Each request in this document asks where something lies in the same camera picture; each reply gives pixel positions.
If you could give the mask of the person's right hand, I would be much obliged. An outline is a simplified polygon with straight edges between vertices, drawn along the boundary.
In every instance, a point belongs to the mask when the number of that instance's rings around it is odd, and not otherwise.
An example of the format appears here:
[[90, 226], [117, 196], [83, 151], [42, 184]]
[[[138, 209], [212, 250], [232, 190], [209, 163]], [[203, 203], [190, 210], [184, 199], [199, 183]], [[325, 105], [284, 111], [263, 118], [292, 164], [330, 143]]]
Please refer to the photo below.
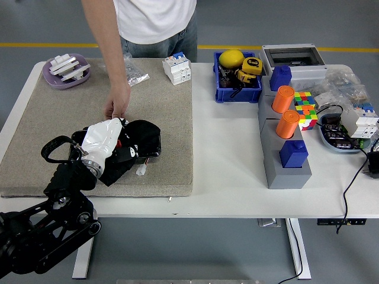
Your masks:
[[128, 82], [111, 83], [110, 92], [104, 106], [106, 120], [125, 118], [130, 102], [131, 87]]

